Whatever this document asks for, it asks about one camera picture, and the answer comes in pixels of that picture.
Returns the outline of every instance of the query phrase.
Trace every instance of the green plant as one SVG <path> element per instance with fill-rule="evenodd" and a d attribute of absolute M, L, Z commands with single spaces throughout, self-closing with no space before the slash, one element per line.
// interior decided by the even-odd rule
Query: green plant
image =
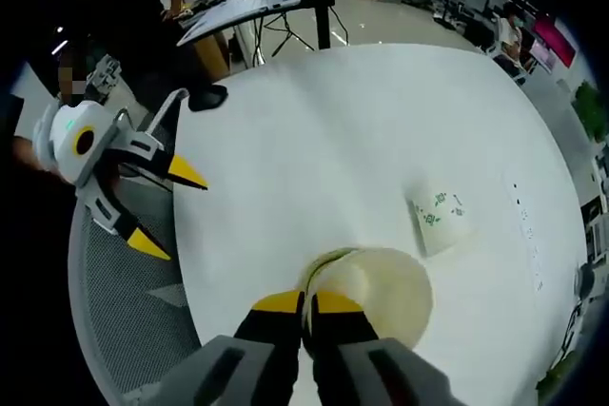
<path fill-rule="evenodd" d="M 575 92 L 573 108 L 578 113 L 588 137 L 597 142 L 602 141 L 607 133 L 607 116 L 600 92 L 584 81 Z"/>

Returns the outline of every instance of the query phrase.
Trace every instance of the gray mesh fabric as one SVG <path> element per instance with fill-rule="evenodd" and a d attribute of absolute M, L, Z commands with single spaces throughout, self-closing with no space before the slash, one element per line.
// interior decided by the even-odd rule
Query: gray mesh fabric
<path fill-rule="evenodd" d="M 182 282 L 171 194 L 122 181 L 117 195 L 171 256 L 171 261 L 162 261 L 131 249 L 80 208 L 85 215 L 80 237 L 70 240 L 70 256 L 79 254 L 77 261 L 70 260 L 72 314 L 98 385 L 107 382 L 111 385 L 106 389 L 100 385 L 103 392 L 109 388 L 124 394 L 160 380 L 200 344 L 188 308 L 176 306 L 175 298 L 162 300 L 150 294 Z M 176 291 L 183 293 L 183 288 L 174 287 L 172 293 Z"/>

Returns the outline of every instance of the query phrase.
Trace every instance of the white paper cup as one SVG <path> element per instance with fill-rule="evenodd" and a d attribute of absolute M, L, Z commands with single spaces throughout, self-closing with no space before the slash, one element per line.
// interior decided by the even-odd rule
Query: white paper cup
<path fill-rule="evenodd" d="M 462 196 L 449 186 L 422 184 L 410 200 L 428 256 L 442 252 L 472 232 L 470 210 Z"/>
<path fill-rule="evenodd" d="M 414 348 L 433 307 L 424 267 L 408 254 L 387 248 L 345 248 L 320 256 L 302 274 L 303 325 L 319 290 L 357 302 L 379 338 L 396 338 Z"/>

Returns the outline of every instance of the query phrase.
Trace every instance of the white round table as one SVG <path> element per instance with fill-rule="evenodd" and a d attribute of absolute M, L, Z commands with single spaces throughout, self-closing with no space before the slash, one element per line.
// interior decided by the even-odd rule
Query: white round table
<path fill-rule="evenodd" d="M 373 45 L 312 52 L 223 81 L 219 109 L 182 106 L 176 153 L 209 190 L 176 185 L 188 305 L 202 344 L 258 299 L 293 288 L 319 254 L 393 247 L 425 266 L 429 325 L 415 351 L 470 406 L 511 404 L 560 347 L 585 238 L 550 132 L 489 58 Z M 475 236 L 422 256 L 405 196 L 458 188 Z M 319 404 L 301 353 L 290 404 Z"/>

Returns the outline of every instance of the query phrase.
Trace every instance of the office floor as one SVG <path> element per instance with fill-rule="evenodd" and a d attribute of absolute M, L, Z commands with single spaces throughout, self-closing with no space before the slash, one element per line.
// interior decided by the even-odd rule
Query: office floor
<path fill-rule="evenodd" d="M 475 51 L 475 47 L 455 31 L 444 29 L 432 20 L 431 12 L 419 10 L 405 4 L 389 4 L 376 0 L 336 0 L 335 11 L 349 33 L 349 44 L 366 43 L 420 43 L 441 47 L 459 48 Z M 269 16 L 265 24 L 274 16 Z M 315 12 L 297 10 L 287 15 L 292 30 L 298 33 L 309 45 L 317 48 Z M 272 27 L 282 28 L 283 21 L 276 21 Z M 253 27 L 249 24 L 248 40 L 253 41 Z M 285 33 L 263 29 L 262 54 L 265 60 L 271 59 L 273 50 L 284 40 Z M 343 47 L 346 36 L 336 17 L 330 12 L 331 46 Z M 306 46 L 291 38 L 274 59 L 294 59 Z"/>

